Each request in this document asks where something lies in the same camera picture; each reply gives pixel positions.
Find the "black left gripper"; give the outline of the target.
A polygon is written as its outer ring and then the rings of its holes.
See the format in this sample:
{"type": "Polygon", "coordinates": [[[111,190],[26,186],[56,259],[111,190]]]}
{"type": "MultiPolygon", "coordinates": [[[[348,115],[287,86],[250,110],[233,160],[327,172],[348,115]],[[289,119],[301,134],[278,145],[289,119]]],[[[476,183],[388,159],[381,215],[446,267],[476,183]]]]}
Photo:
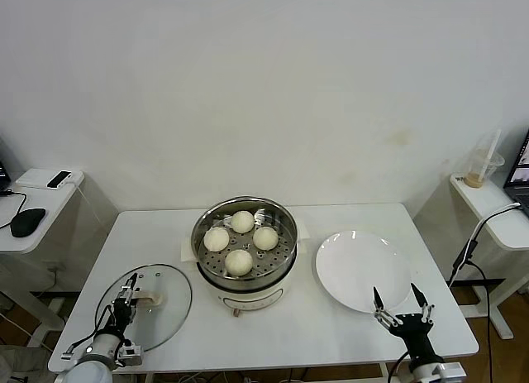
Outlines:
{"type": "Polygon", "coordinates": [[[119,333],[124,333],[131,324],[136,313],[136,301],[133,299],[133,292],[136,289],[138,274],[133,273],[121,286],[117,298],[112,302],[112,315],[110,327],[119,333]]]}

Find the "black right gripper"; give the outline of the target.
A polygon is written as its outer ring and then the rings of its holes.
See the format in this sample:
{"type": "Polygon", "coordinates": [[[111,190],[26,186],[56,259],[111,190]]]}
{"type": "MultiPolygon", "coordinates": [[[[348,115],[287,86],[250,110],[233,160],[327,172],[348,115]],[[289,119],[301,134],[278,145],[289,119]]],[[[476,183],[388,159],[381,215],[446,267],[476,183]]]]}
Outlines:
{"type": "Polygon", "coordinates": [[[426,296],[415,284],[411,283],[411,287],[422,314],[391,314],[384,307],[374,286],[374,317],[384,328],[390,328],[392,335],[404,341],[408,355],[413,361],[435,361],[436,354],[428,337],[433,328],[431,313],[435,305],[428,303],[426,296]]]}

